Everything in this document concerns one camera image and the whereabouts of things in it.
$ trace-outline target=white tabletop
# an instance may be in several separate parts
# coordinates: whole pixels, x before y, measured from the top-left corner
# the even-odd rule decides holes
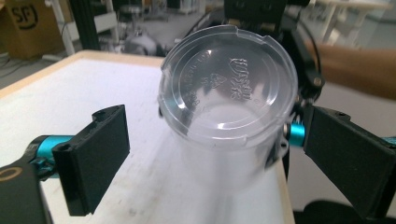
[[[93,216],[70,217],[60,181],[42,183],[55,223],[294,223],[281,162],[221,196],[184,169],[158,116],[162,59],[83,51],[0,90],[0,167],[42,134],[76,134],[97,110],[125,105],[131,153]]]

